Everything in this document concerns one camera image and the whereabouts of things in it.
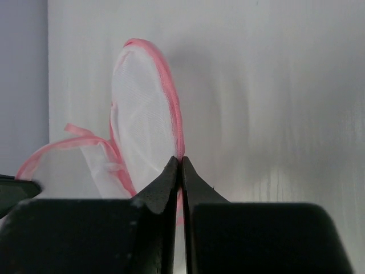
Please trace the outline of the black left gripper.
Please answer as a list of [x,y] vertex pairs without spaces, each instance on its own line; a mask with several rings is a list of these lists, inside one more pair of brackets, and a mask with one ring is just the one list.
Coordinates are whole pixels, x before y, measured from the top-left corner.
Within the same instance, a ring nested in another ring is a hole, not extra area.
[[178,170],[130,199],[31,199],[38,182],[1,175],[1,272],[172,273]]

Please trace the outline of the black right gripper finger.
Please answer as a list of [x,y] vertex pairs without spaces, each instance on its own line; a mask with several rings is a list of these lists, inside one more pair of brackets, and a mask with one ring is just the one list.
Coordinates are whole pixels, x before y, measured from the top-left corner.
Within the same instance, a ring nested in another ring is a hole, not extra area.
[[329,214],[313,203],[232,203],[181,162],[188,273],[353,273]]

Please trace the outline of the white mesh laundry bag pink trim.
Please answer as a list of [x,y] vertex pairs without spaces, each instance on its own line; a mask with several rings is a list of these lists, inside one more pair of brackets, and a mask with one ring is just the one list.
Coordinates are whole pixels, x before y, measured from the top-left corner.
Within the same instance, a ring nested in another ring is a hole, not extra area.
[[73,124],[69,139],[47,144],[16,178],[38,182],[33,199],[130,199],[184,155],[179,98],[163,55],[151,42],[130,39],[112,76],[109,137]]

